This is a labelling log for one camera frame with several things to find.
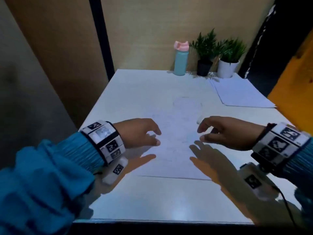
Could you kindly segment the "stack of white paper sheets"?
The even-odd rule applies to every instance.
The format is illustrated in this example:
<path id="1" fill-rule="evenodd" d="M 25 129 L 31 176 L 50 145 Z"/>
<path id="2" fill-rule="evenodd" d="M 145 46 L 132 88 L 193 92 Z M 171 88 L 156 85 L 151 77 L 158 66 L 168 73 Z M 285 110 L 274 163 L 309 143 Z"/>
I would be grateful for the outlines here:
<path id="1" fill-rule="evenodd" d="M 212 77 L 209 82 L 226 106 L 276 108 L 248 79 L 241 78 L 237 73 L 231 78 Z"/>

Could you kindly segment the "black curtain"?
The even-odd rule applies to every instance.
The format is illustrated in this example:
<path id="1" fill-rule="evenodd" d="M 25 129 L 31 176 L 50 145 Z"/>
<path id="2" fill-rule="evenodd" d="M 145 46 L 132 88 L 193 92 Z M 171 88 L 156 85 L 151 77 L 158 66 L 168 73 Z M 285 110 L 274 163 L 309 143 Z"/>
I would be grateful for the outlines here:
<path id="1" fill-rule="evenodd" d="M 313 0 L 275 0 L 238 71 L 267 97 L 313 28 Z"/>

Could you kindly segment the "black metal post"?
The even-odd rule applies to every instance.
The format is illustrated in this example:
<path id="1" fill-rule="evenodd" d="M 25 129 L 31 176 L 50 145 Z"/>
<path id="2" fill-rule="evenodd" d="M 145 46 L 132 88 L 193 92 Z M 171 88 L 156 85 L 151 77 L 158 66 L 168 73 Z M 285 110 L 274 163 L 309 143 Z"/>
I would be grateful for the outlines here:
<path id="1" fill-rule="evenodd" d="M 110 81 L 115 74 L 115 68 L 112 59 L 101 0 L 89 0 L 89 5 L 97 32 L 97 38 L 99 41 L 108 81 Z"/>

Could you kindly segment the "person's left hand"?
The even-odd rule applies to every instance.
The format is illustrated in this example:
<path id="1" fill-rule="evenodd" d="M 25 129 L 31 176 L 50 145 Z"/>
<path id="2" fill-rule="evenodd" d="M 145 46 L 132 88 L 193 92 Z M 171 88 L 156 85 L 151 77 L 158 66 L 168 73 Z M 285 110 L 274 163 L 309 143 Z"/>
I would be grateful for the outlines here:
<path id="1" fill-rule="evenodd" d="M 139 148 L 144 146 L 144 138 L 155 138 L 148 134 L 152 131 L 161 135 L 159 126 L 151 118 L 134 118 L 114 123 L 113 126 L 119 132 L 125 148 Z"/>

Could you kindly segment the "person's left forearm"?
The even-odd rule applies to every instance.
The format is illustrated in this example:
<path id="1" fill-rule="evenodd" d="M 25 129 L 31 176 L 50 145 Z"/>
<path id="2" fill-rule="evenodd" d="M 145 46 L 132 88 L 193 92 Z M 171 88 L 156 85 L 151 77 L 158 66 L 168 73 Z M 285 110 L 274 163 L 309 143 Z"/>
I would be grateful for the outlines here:
<path id="1" fill-rule="evenodd" d="M 0 170 L 0 235 L 67 234 L 103 164 L 80 132 L 22 148 L 15 165 Z"/>

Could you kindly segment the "orange panel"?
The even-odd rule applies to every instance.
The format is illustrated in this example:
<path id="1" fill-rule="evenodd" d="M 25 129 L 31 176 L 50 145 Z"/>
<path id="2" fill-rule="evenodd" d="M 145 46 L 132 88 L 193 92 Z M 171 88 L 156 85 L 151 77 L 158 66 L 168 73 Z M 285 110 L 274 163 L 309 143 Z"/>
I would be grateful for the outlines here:
<path id="1" fill-rule="evenodd" d="M 313 28 L 268 95 L 277 110 L 313 136 Z"/>

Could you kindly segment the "white marker wristband tracker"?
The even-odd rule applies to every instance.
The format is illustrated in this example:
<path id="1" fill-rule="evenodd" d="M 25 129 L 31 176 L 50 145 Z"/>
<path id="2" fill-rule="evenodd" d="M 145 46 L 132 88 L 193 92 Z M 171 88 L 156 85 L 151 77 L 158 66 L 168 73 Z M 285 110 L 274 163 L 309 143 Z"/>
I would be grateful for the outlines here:
<path id="1" fill-rule="evenodd" d="M 100 154 L 104 166 L 111 164 L 126 151 L 118 130 L 109 121 L 98 120 L 83 127 L 79 132 L 87 138 Z"/>
<path id="2" fill-rule="evenodd" d="M 251 157 L 268 173 L 278 172 L 310 142 L 311 135 L 286 123 L 269 123 L 252 147 Z"/>

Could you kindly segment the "person's right forearm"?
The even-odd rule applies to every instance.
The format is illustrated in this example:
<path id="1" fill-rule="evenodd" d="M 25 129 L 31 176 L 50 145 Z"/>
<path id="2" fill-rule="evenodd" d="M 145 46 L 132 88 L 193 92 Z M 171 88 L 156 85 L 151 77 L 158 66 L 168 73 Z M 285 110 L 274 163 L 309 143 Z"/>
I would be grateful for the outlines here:
<path id="1" fill-rule="evenodd" d="M 305 222 L 313 225 L 313 137 L 285 165 L 282 177 L 297 188 L 295 198 Z"/>

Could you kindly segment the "green plant in white pot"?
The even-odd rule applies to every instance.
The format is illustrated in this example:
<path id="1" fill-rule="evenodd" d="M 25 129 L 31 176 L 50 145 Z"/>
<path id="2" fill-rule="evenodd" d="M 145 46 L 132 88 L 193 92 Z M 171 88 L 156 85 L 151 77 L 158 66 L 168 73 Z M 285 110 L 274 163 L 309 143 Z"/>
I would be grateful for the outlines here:
<path id="1" fill-rule="evenodd" d="M 221 79 L 231 78 L 247 47 L 239 38 L 221 40 L 216 47 L 219 53 L 217 76 Z"/>

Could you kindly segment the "white paper sheet with drawing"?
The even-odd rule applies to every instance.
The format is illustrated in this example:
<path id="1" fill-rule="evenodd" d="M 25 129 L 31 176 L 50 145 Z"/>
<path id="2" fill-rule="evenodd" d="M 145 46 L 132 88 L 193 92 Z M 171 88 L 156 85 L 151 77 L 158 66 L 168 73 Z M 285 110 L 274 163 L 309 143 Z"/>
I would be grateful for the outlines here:
<path id="1" fill-rule="evenodd" d="M 202 103 L 198 99 L 181 97 L 168 108 L 147 111 L 162 134 L 157 136 L 161 145 L 152 147 L 143 156 L 154 154 L 155 159 L 135 169 L 138 176 L 211 180 L 190 160 L 195 155 L 189 146 L 199 139 L 198 121 L 202 117 Z"/>

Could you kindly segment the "green plant in black pot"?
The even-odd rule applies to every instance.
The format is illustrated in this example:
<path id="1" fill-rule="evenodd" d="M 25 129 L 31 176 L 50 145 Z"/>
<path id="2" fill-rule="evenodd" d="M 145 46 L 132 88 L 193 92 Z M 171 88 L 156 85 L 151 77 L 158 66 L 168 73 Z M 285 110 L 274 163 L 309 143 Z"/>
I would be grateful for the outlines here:
<path id="1" fill-rule="evenodd" d="M 198 38 L 192 41 L 189 46 L 195 49 L 199 56 L 197 75 L 206 77 L 213 65 L 213 60 L 221 54 L 223 42 L 217 41 L 213 28 L 207 35 L 203 36 L 200 33 Z"/>

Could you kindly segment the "person's right hand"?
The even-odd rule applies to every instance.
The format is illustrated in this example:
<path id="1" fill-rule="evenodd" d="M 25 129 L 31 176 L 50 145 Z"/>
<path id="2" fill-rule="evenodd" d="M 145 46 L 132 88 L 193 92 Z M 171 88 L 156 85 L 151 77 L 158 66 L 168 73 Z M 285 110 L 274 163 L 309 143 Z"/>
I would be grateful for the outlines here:
<path id="1" fill-rule="evenodd" d="M 232 150 L 249 151 L 256 144 L 265 126 L 232 117 L 210 116 L 204 118 L 198 126 L 197 133 L 221 134 L 221 144 Z"/>

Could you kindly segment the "teal bottle with pink lid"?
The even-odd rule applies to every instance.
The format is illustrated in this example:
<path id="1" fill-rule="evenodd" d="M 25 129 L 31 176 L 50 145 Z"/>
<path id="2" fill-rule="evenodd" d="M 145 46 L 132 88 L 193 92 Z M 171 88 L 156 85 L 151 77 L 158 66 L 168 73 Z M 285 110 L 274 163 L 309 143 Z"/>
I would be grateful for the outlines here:
<path id="1" fill-rule="evenodd" d="M 189 42 L 184 43 L 175 41 L 174 49 L 176 50 L 175 65 L 173 73 L 177 76 L 183 76 L 186 73 L 188 55 L 189 55 Z"/>

